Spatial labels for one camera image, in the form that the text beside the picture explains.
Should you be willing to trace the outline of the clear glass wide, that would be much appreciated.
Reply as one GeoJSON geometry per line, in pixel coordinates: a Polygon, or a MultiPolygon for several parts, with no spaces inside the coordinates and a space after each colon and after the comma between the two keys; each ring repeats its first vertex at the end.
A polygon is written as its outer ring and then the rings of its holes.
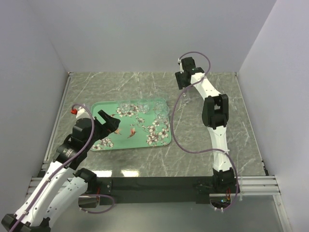
{"type": "Polygon", "coordinates": [[[152,106],[150,99],[139,99],[137,101],[137,105],[138,105],[139,111],[143,114],[148,113],[152,106]]]}

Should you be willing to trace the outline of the small clear glass mid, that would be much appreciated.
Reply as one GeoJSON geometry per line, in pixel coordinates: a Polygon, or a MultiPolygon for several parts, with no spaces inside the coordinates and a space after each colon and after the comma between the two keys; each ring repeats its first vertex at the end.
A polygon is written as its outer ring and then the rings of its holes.
{"type": "Polygon", "coordinates": [[[154,113],[157,121],[164,122],[169,116],[169,107],[166,104],[157,104],[154,107],[154,113]]]}

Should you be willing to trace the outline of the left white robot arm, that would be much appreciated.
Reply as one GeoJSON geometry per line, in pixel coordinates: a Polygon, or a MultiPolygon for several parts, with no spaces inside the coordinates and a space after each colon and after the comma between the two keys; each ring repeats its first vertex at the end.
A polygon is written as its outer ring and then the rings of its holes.
{"type": "Polygon", "coordinates": [[[49,232],[60,215],[82,194],[96,197],[97,176],[82,168],[93,144],[115,132],[120,120],[104,111],[100,123],[88,111],[73,109],[77,121],[63,144],[56,150],[53,161],[26,202],[14,213],[6,214],[1,223],[8,232],[49,232]]]}

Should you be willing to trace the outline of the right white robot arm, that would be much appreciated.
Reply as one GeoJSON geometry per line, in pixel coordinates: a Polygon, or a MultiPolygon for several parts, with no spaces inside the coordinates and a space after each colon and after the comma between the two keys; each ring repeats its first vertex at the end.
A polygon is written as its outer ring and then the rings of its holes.
{"type": "Polygon", "coordinates": [[[175,73],[179,89],[186,92],[195,87],[204,100],[202,122],[211,137],[213,176],[209,188],[214,193],[239,193],[238,175],[227,147],[226,127],[229,120],[229,98],[208,80],[206,72],[197,67],[192,57],[178,59],[180,71],[175,73]]]}

